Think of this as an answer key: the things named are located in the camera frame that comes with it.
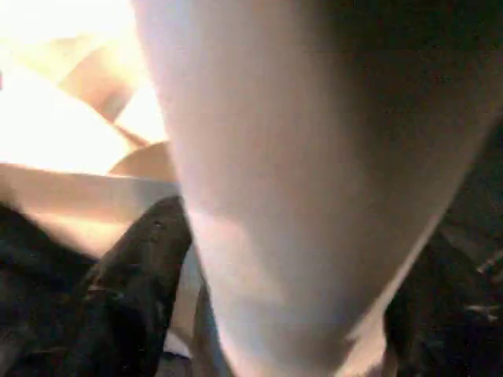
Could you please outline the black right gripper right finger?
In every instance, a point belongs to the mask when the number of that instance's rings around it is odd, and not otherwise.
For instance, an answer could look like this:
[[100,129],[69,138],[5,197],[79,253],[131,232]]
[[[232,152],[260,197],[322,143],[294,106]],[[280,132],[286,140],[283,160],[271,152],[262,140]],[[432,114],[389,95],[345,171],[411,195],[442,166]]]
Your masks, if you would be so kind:
[[502,224],[447,221],[384,316],[393,376],[502,374]]

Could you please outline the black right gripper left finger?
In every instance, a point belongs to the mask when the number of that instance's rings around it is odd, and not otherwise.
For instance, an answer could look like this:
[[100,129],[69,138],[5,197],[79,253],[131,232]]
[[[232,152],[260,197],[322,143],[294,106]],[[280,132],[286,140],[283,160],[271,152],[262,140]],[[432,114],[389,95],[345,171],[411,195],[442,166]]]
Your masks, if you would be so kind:
[[192,243],[179,197],[150,207],[71,296],[56,376],[154,376]]

